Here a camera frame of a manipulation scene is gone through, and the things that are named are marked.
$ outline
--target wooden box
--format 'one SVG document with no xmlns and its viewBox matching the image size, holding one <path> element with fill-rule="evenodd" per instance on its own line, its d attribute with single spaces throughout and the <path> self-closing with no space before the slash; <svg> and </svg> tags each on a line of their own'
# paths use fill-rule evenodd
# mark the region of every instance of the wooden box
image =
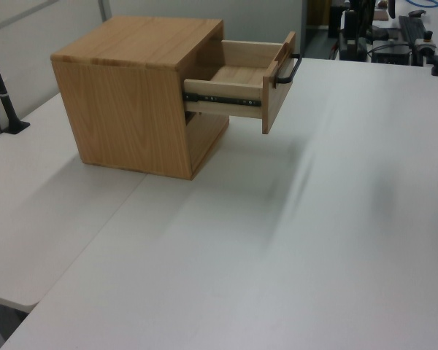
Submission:
<svg viewBox="0 0 438 350">
<path fill-rule="evenodd" d="M 84 163 L 192 179 L 229 115 L 269 132 L 294 41 L 226 41 L 222 20 L 113 17 L 51 60 Z"/>
</svg>

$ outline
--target drawer handle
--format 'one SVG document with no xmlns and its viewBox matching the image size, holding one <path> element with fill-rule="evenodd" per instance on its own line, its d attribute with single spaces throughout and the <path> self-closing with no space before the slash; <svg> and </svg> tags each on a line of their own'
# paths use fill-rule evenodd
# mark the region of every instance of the drawer handle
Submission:
<svg viewBox="0 0 438 350">
<path fill-rule="evenodd" d="M 299 69 L 299 66 L 300 66 L 300 63 L 301 63 L 301 60 L 303 57 L 299 53 L 291 53 L 289 58 L 297 58 L 297 63 L 295 63 L 295 66 L 292 69 L 291 75 L 289 75 L 288 77 L 285 77 L 285 78 L 275 77 L 274 78 L 274 87 L 276 87 L 276 84 L 288 84 L 289 82 L 292 82 L 293 76 L 297 72 L 297 69 Z"/>
</svg>

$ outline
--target white desk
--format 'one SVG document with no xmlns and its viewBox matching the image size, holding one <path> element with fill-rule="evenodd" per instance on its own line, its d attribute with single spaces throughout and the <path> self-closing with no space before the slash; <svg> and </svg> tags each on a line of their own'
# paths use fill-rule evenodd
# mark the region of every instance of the white desk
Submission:
<svg viewBox="0 0 438 350">
<path fill-rule="evenodd" d="M 141 182 L 86 166 L 60 95 L 0 135 L 0 304 L 29 312 Z"/>
<path fill-rule="evenodd" d="M 260 125 L 148 175 L 3 350 L 438 350 L 438 78 L 304 60 Z"/>
</svg>

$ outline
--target drawer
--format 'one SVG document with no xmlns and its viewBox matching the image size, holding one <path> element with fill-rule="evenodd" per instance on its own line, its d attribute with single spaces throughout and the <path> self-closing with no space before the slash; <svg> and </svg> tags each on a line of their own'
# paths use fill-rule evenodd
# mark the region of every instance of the drawer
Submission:
<svg viewBox="0 0 438 350">
<path fill-rule="evenodd" d="M 295 36 L 283 44 L 206 42 L 182 77 L 185 111 L 262 119 L 268 133 L 301 63 Z"/>
</svg>

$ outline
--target gray wall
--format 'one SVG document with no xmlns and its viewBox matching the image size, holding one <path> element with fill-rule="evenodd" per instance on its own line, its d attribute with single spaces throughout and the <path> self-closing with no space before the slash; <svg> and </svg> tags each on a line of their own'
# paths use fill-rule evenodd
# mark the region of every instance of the gray wall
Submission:
<svg viewBox="0 0 438 350">
<path fill-rule="evenodd" d="M 97 0 L 45 2 L 49 5 L 22 16 L 0 10 L 0 72 L 19 118 L 58 93 L 50 55 L 102 22 Z M 0 0 L 0 6 L 9 3 Z M 1 115 L 5 127 L 3 108 Z"/>
<path fill-rule="evenodd" d="M 301 47 L 307 0 L 105 0 L 113 15 L 144 15 L 224 20 L 226 39 L 283 42 L 297 33 Z"/>
</svg>

